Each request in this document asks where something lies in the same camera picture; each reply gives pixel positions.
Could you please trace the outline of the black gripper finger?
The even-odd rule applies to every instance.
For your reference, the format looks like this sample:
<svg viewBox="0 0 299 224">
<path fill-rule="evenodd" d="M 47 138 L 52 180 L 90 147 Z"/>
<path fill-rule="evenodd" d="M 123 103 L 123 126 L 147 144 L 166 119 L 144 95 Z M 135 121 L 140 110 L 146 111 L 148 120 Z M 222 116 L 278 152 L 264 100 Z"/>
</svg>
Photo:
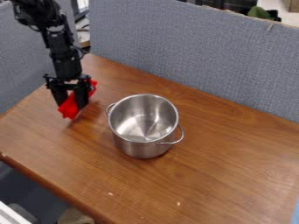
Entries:
<svg viewBox="0 0 299 224">
<path fill-rule="evenodd" d="M 67 89 L 63 86 L 54 86 L 51 87 L 51 94 L 58 105 L 60 106 L 68 98 Z"/>
<path fill-rule="evenodd" d="M 75 102 L 78 109 L 83 109 L 90 103 L 90 85 L 80 83 L 75 88 Z"/>
</svg>

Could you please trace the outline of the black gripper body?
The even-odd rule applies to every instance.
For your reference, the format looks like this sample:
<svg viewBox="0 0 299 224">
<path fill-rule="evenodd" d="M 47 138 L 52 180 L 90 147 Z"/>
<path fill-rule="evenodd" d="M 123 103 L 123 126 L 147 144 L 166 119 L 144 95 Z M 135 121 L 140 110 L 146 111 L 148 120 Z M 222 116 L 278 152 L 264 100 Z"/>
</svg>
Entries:
<svg viewBox="0 0 299 224">
<path fill-rule="evenodd" d="M 82 73 L 80 59 L 78 51 L 51 52 L 55 76 L 51 77 L 48 74 L 43 76 L 48 89 L 68 85 L 70 81 L 78 81 L 79 85 L 90 86 L 90 76 Z"/>
</svg>

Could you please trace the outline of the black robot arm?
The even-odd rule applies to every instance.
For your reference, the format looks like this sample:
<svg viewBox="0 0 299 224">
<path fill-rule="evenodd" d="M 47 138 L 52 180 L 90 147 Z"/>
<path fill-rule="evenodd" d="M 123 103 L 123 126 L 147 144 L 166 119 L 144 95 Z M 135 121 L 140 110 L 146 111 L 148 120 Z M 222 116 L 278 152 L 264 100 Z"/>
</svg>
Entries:
<svg viewBox="0 0 299 224">
<path fill-rule="evenodd" d="M 90 103 L 91 77 L 82 72 L 83 49 L 75 46 L 68 19 L 55 0 L 11 0 L 14 17 L 22 25 L 42 34 L 50 49 L 55 76 L 43 76 L 46 86 L 59 106 L 74 93 L 75 109 L 82 110 Z"/>
</svg>

